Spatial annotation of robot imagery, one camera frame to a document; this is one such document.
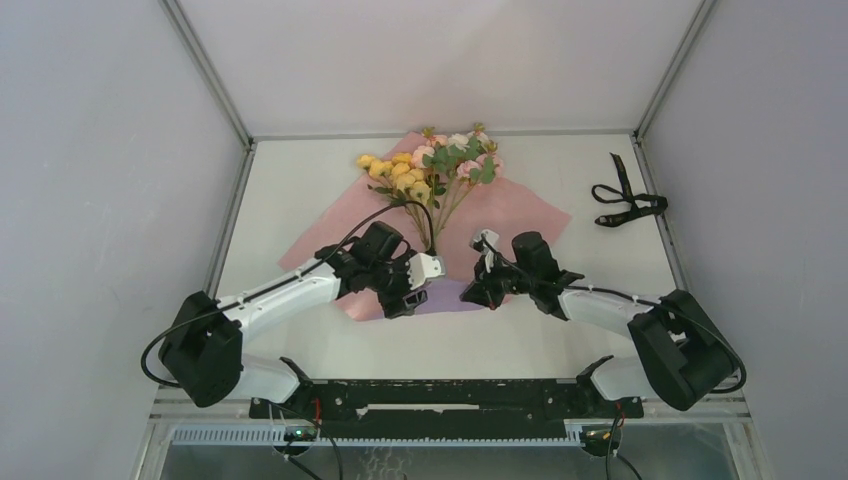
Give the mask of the purple pink wrapping paper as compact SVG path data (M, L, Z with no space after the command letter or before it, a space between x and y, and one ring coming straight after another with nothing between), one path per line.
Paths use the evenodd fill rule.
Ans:
M444 135L425 138L409 133L383 156L360 156L356 161L363 171L360 177L286 251L280 267L297 267L319 247L341 239L355 223L386 206L397 191L397 176L405 189L411 188L413 179L427 180L429 172L423 166L423 157L432 153L435 143L444 144L446 140ZM477 231L488 228L508 238L538 231L544 239L555 241L571 220L569 214L527 187L503 178L501 159L495 157L493 161L492 182L471 186L468 174L473 167L462 163L449 175L450 189L437 191L440 207L434 212L433 229L447 277L429 287L427 301L416 310L419 314L474 310L474 304L460 301L459 295L473 276L477 256L468 242Z

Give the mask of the fake flower bouquet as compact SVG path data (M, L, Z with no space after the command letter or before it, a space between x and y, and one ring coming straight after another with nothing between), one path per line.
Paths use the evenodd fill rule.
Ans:
M477 187L502 175L498 143L480 122L467 133L438 134L426 127L421 145L390 154L386 159L363 154L355 160L368 178L368 190L400 205L411 216L427 250L459 205Z

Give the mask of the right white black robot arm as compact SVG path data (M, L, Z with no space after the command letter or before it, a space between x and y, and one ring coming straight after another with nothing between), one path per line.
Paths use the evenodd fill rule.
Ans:
M617 401L636 398L686 411L709 394L746 385L745 364L690 292L641 297L586 284L583 275L560 268L536 231L513 238L514 260L496 249L496 241L488 229L471 240L480 257L461 301L495 310L509 295L526 295L543 314L632 343L634 355L604 356L578 375L578 402L587 414L602 416Z

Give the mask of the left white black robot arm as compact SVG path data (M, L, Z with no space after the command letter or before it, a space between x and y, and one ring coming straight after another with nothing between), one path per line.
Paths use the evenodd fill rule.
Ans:
M275 281L238 295L186 298L162 340L158 359L198 408L223 400L262 399L290 417L311 407L307 376L292 361L246 352L275 326L318 305L370 290L389 319L414 314L428 299L426 286L446 268L433 252L397 251L404 237L382 221L361 236L318 250Z

